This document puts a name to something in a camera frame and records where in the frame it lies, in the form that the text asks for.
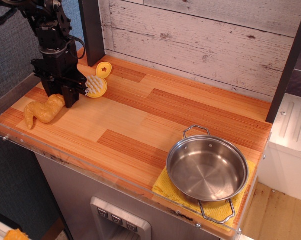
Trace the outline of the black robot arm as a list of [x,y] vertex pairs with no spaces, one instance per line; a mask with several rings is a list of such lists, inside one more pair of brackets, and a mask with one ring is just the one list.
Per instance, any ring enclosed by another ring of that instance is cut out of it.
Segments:
[[42,59],[33,59],[34,74],[41,79],[48,96],[61,94],[71,108],[86,95],[87,78],[78,70],[77,37],[70,35],[71,20],[66,16],[60,0],[0,0],[9,8],[0,17],[0,26],[17,11],[26,18],[39,42]]

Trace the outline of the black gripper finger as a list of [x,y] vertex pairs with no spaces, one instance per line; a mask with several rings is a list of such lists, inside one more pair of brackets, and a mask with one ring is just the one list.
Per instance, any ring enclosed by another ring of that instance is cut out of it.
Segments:
[[80,93],[75,86],[62,86],[62,95],[64,97],[65,106],[70,109],[79,99]]
[[56,94],[63,94],[61,86],[56,81],[50,81],[48,78],[42,77],[41,83],[48,97]]

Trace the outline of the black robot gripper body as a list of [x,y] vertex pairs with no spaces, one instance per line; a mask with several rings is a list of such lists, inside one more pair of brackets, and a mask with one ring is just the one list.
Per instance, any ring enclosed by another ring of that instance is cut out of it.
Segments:
[[44,49],[40,47],[42,59],[33,59],[34,73],[39,78],[56,81],[60,87],[75,86],[79,94],[86,94],[86,77],[78,70],[78,54],[74,41],[65,43],[65,48]]

